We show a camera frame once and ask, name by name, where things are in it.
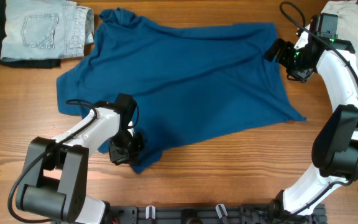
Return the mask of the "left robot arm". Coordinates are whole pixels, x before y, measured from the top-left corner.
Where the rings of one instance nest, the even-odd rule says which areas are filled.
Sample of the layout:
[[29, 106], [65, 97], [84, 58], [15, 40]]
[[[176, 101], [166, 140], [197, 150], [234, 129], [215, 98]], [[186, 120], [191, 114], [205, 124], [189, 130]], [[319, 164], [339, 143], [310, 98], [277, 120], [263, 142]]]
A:
[[30, 220], [20, 217], [16, 209], [42, 216], [38, 223], [116, 223], [109, 203], [86, 194], [88, 160], [108, 142], [113, 164], [138, 163], [145, 146], [132, 117], [139, 115], [139, 107], [131, 95], [123, 93], [113, 103], [79, 99], [66, 103], [90, 111], [67, 132], [30, 142], [22, 173], [9, 192], [7, 209], [23, 223]]

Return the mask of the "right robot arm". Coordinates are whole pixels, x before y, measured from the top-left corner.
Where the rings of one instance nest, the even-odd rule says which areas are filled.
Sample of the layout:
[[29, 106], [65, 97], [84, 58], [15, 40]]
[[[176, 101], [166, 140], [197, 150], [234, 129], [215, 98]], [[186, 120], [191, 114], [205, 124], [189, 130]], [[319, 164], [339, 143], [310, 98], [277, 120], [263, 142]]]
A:
[[291, 187], [281, 190], [266, 215], [272, 223], [312, 223], [329, 194], [358, 179], [358, 70], [355, 49], [337, 35], [338, 16], [321, 13], [298, 27], [297, 43], [277, 39], [268, 61], [286, 68], [287, 78], [323, 78], [333, 113], [314, 140], [312, 163]]

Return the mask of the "dark blue polo shirt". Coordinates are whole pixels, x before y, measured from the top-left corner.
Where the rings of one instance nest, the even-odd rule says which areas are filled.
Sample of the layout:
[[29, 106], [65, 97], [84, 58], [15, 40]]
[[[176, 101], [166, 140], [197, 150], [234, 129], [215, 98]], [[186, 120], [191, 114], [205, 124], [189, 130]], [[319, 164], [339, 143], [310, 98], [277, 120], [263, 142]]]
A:
[[264, 53], [277, 38], [272, 23], [172, 28], [123, 8], [100, 13], [94, 48], [57, 78], [59, 112], [86, 116], [67, 100], [112, 102], [131, 95], [145, 150], [136, 173], [162, 152], [249, 128], [303, 121], [290, 104], [279, 64]]

